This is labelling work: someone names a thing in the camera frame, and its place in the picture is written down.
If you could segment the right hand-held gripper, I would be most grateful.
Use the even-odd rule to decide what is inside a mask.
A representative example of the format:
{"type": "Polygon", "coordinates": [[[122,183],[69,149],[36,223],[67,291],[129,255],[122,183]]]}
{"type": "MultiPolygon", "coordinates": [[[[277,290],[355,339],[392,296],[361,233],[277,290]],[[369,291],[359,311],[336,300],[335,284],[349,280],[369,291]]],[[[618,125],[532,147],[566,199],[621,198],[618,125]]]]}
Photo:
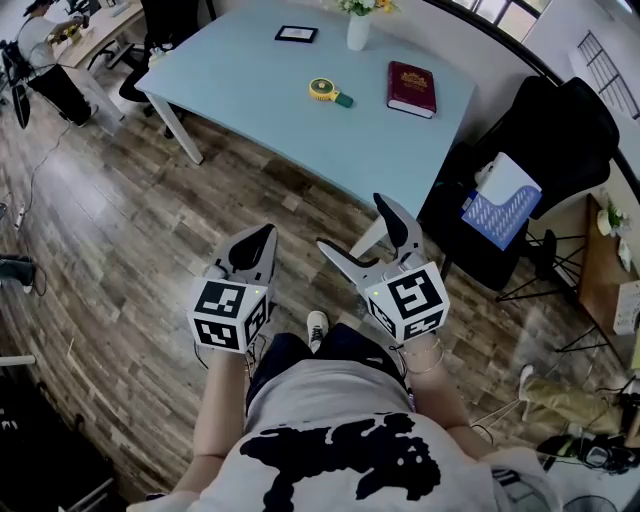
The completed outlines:
{"type": "Polygon", "coordinates": [[[449,297],[436,263],[424,253],[418,221],[384,194],[374,193],[373,199],[395,249],[394,260],[361,260],[324,238],[317,238],[316,245],[363,293],[369,313],[383,331],[403,345],[444,323],[449,297]]]}

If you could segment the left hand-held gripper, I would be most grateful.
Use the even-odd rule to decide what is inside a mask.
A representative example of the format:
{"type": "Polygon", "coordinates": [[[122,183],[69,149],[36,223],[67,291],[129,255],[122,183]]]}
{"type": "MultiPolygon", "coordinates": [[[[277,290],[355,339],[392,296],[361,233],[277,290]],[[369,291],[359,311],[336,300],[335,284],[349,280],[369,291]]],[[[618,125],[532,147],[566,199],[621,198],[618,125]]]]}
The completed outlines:
{"type": "Polygon", "coordinates": [[[270,321],[278,232],[271,223],[246,228],[223,242],[215,264],[253,279],[199,277],[192,283],[187,318],[197,346],[245,354],[270,321]]]}

